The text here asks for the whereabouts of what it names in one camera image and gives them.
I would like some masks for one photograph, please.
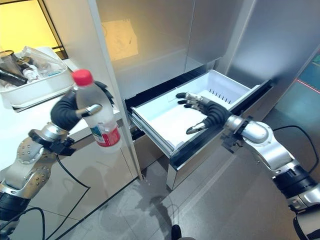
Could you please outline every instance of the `black cable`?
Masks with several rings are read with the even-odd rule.
[[[65,221],[68,219],[68,217],[71,215],[71,213],[73,212],[73,210],[78,206],[78,204],[80,203],[80,201],[84,198],[84,196],[86,195],[86,193],[89,191],[89,189],[91,188],[90,186],[87,186],[85,184],[83,184],[82,182],[80,182],[78,179],[76,179],[76,177],[74,177],[67,169],[66,167],[61,163],[59,156],[56,155],[56,160],[57,162],[60,164],[60,166],[63,168],[63,170],[73,179],[75,180],[78,184],[80,184],[81,186],[87,188],[85,190],[85,192],[82,194],[82,196],[80,197],[80,199],[76,202],[76,204],[73,206],[73,208],[70,210],[70,212],[67,214],[67,216],[65,216],[64,220],[61,222],[61,224],[45,239],[48,240],[49,238],[52,237],[53,234],[55,234],[60,228],[61,226],[65,223]]]
[[[319,154],[317,153],[317,150],[316,150],[316,148],[315,148],[315,145],[314,145],[314,143],[312,142],[310,136],[306,133],[306,131],[304,131],[301,127],[299,127],[299,126],[297,126],[297,125],[282,126],[282,127],[278,127],[278,128],[276,128],[276,129],[272,129],[272,130],[273,130],[273,131],[277,131],[277,130],[286,129],[286,128],[297,128],[297,129],[299,129],[301,132],[303,132],[304,135],[308,138],[308,140],[309,140],[309,142],[310,142],[310,144],[311,144],[311,146],[312,146],[312,149],[313,149],[313,151],[314,151],[314,155],[315,155],[315,163],[314,163],[314,165],[312,166],[312,168],[308,171],[309,174],[312,173],[313,170],[315,170],[316,167],[317,167],[318,164],[319,164]]]
[[[40,207],[31,207],[27,210],[24,210],[23,212],[19,213],[15,217],[11,218],[9,221],[7,221],[3,226],[0,227],[0,231],[4,229],[6,226],[8,226],[11,222],[19,218],[21,215],[26,214],[27,212],[30,212],[32,210],[38,210],[41,213],[41,218],[42,218],[42,240],[45,240],[45,235],[46,235],[46,228],[45,228],[45,214],[44,211]]]

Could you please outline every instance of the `bottle label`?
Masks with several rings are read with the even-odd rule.
[[[120,140],[118,127],[112,131],[105,131],[99,125],[90,128],[95,141],[102,147],[110,147],[115,145]]]

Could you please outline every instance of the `white tray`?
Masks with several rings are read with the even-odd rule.
[[[250,89],[217,71],[210,70],[174,90],[133,107],[132,117],[151,139],[156,139],[156,144],[162,150],[165,149],[164,153],[169,157],[202,133],[186,134],[186,130],[207,117],[199,111],[178,105],[177,93],[200,94],[231,110],[258,87],[259,85]]]
[[[56,75],[8,90],[0,84],[0,94],[15,108],[25,108],[63,94],[74,84],[67,66],[50,47],[38,47],[37,50],[61,61],[65,68]]]

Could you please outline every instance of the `white drawer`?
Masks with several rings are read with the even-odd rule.
[[[177,93],[200,94],[239,115],[268,89],[270,81],[248,88],[215,70],[210,70],[158,97],[132,106],[131,118],[170,159],[169,164],[178,171],[222,129],[216,127],[186,134],[189,127],[201,122],[206,116],[177,104]]]

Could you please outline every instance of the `clear plastic bottle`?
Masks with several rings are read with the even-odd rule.
[[[101,150],[105,153],[115,153],[121,147],[121,138],[108,97],[94,83],[88,70],[79,69],[72,74],[72,77],[78,86],[76,104],[79,109],[93,104],[102,105],[99,112],[84,119]]]

